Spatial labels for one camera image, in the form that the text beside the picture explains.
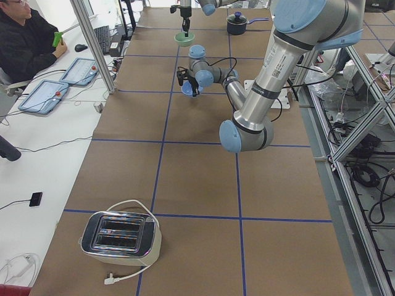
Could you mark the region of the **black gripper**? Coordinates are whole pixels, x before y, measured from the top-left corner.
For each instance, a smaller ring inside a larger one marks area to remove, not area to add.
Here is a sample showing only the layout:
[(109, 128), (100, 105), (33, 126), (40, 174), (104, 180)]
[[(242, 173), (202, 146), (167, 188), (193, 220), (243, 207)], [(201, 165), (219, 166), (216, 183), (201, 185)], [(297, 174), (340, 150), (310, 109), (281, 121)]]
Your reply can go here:
[[(192, 8), (191, 6), (181, 6), (180, 7), (180, 15), (183, 18), (182, 28), (190, 27), (190, 17), (192, 16)], [(185, 37), (189, 36), (189, 31), (184, 29)]]
[(189, 76), (188, 81), (191, 85), (192, 96), (196, 97), (198, 94), (198, 83), (197, 83), (195, 77)]

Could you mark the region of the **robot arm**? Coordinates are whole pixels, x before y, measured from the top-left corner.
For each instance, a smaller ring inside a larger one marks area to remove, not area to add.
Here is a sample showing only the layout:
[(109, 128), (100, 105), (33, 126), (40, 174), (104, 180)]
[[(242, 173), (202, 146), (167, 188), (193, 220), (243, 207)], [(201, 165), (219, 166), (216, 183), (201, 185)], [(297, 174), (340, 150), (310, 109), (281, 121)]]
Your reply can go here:
[[(203, 13), (206, 16), (212, 15), (216, 8), (223, 7), (229, 4), (233, 4), (235, 1), (232, 0), (202, 0), (198, 1)], [(180, 5), (180, 15), (183, 18), (182, 29), (185, 33), (185, 36), (189, 36), (189, 28), (190, 28), (190, 18), (192, 16), (192, 7), (191, 7), (191, 0), (181, 0), (179, 1)]]
[(204, 47), (191, 46), (186, 76), (193, 95), (199, 88), (218, 83), (235, 108), (232, 119), (220, 125), (223, 148), (238, 153), (270, 145), (273, 125), (267, 112), (299, 59), (313, 49), (337, 49), (359, 42), (364, 10), (365, 1), (278, 1), (273, 44), (249, 91), (245, 91), (234, 70), (209, 65)]

